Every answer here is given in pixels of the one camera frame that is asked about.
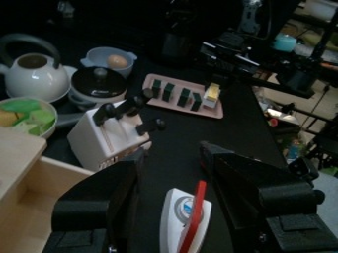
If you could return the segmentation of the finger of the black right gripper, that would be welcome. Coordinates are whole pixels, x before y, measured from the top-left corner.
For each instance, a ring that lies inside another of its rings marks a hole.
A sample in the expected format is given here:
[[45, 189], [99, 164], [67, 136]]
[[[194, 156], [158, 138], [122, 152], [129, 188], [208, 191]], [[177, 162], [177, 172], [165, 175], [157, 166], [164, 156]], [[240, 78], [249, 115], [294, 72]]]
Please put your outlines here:
[[221, 76], [216, 73], [208, 73], [205, 77], [205, 86], [209, 86], [212, 83], [220, 83]]
[[221, 81], [224, 87], [230, 87], [236, 82], [236, 77], [233, 75], [222, 75]]

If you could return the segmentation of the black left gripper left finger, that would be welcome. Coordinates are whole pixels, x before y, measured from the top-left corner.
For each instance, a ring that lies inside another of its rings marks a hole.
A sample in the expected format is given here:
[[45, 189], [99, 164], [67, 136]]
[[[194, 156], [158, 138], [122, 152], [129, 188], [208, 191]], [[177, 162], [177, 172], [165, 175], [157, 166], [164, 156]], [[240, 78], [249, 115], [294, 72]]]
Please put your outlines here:
[[43, 253], [127, 253], [145, 158], [139, 148], [62, 195]]

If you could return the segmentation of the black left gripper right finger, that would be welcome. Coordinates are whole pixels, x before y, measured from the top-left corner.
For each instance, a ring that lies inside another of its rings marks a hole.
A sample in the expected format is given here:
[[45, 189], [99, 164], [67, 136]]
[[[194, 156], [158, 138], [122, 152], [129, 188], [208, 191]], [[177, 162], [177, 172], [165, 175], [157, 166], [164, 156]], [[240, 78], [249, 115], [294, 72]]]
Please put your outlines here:
[[317, 213], [318, 170], [300, 158], [276, 167], [206, 141], [201, 165], [217, 192], [234, 253], [336, 253], [338, 237]]

